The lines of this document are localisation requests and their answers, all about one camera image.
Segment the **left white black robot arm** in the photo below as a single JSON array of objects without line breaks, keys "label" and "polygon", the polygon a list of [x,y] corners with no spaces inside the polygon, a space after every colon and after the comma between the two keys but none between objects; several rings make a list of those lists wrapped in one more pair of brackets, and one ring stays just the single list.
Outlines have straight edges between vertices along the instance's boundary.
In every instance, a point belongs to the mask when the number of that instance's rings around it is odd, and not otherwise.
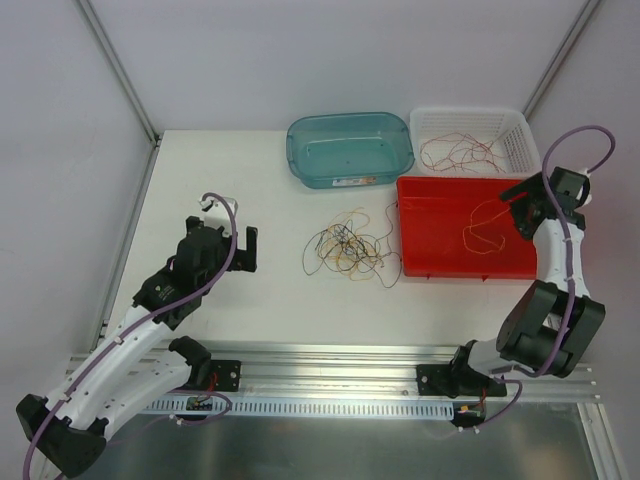
[{"label": "left white black robot arm", "polygon": [[115,330],[49,394],[26,395],[16,413],[30,442],[22,476],[42,454],[69,479],[86,472],[115,433],[153,401],[174,390],[205,397],[238,388],[239,364],[212,359],[198,341],[182,336],[150,367],[129,374],[152,348],[168,338],[203,302],[228,271],[257,269],[258,230],[245,230],[237,246],[235,223],[212,226],[191,216],[176,253],[147,278]]}]

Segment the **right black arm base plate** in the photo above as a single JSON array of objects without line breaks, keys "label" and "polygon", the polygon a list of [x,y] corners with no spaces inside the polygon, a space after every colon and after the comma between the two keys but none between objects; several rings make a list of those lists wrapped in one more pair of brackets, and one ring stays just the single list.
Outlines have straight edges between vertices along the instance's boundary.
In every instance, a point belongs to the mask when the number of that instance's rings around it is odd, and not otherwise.
[{"label": "right black arm base plate", "polygon": [[419,364],[416,382],[420,396],[496,397],[507,395],[504,385],[468,367],[455,369],[450,364]]}]

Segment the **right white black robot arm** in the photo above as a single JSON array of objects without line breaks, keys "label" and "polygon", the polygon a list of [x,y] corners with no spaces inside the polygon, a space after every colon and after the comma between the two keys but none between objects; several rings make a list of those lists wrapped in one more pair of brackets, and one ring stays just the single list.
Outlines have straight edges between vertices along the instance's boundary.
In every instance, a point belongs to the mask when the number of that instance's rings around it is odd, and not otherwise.
[{"label": "right white black robot arm", "polygon": [[590,296],[582,273],[590,193],[583,173],[557,167],[501,194],[520,236],[533,243],[536,278],[506,317],[496,339],[471,340],[448,365],[449,397],[496,385],[493,374],[568,376],[602,325],[606,309]]}]

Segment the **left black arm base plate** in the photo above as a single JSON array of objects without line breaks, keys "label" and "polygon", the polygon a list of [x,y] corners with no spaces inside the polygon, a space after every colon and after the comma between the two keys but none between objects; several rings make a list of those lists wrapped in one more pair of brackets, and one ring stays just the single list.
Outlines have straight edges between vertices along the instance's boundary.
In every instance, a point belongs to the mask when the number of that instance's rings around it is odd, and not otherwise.
[{"label": "left black arm base plate", "polygon": [[206,367],[204,390],[207,392],[237,392],[240,388],[242,362],[211,360]]}]

